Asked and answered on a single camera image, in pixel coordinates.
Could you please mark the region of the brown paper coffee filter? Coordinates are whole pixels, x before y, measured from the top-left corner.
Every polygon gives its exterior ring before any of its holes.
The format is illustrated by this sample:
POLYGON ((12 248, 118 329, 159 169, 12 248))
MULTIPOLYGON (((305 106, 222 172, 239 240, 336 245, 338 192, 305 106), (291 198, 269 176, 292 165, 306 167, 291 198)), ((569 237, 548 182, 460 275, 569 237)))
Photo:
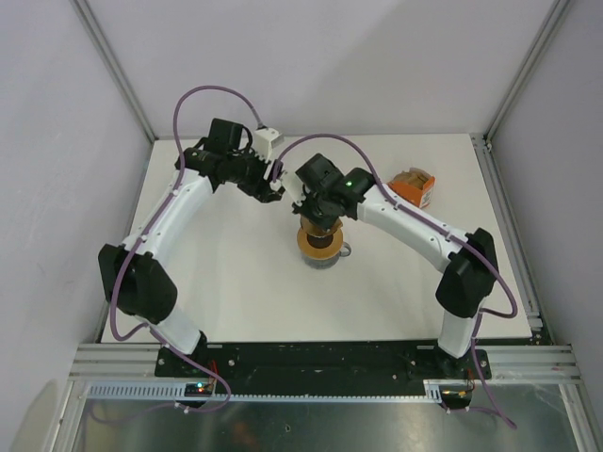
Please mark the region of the brown paper coffee filter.
POLYGON ((324 236, 333 235, 343 226, 342 220, 340 218, 338 218, 330 228, 324 229, 320 226, 317 226, 310 219, 308 219, 304 216, 301 216, 300 224, 301 224, 301 229, 306 234, 314 236, 314 237, 324 237, 324 236))

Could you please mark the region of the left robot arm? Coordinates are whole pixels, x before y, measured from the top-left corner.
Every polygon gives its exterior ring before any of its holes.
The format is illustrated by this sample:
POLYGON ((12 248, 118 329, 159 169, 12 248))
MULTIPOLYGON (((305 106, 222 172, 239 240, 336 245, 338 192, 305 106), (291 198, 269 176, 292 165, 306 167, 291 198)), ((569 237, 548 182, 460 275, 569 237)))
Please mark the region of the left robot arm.
POLYGON ((203 373, 208 365, 205 338, 177 305, 178 290, 167 272, 171 247, 223 184, 234 184, 263 203, 280 200, 269 176, 273 152, 283 140, 273 128, 250 131, 240 123, 214 119, 206 137, 179 149, 163 200, 121 244, 106 244, 99 252, 113 331, 117 312, 133 316, 178 350, 174 362, 186 375, 203 373))

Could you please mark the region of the grey glass coffee server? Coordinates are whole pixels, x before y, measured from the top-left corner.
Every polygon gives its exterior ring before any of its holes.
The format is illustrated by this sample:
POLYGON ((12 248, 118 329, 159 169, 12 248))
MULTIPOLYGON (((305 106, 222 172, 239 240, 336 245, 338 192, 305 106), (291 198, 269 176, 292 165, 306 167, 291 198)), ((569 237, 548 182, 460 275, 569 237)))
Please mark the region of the grey glass coffee server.
POLYGON ((336 265, 340 259, 347 258, 351 255, 352 248, 350 244, 344 242, 341 249, 332 257, 326 259, 317 259, 303 254, 302 260, 311 268, 327 269, 336 265))

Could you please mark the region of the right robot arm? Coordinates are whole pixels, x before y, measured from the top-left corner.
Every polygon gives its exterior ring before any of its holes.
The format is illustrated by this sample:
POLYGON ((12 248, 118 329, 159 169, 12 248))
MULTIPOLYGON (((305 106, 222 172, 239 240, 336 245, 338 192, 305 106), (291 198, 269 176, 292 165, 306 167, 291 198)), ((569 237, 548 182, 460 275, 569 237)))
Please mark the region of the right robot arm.
POLYGON ((497 255, 490 233, 482 228, 473 233, 450 229, 365 169, 343 174, 320 153, 296 171, 284 172, 280 181, 294 211, 320 229, 332 229, 342 217, 364 222, 410 247, 442 274, 435 297, 444 318, 434 365, 446 378, 465 371, 478 310, 496 280, 491 270, 497 268, 497 255))

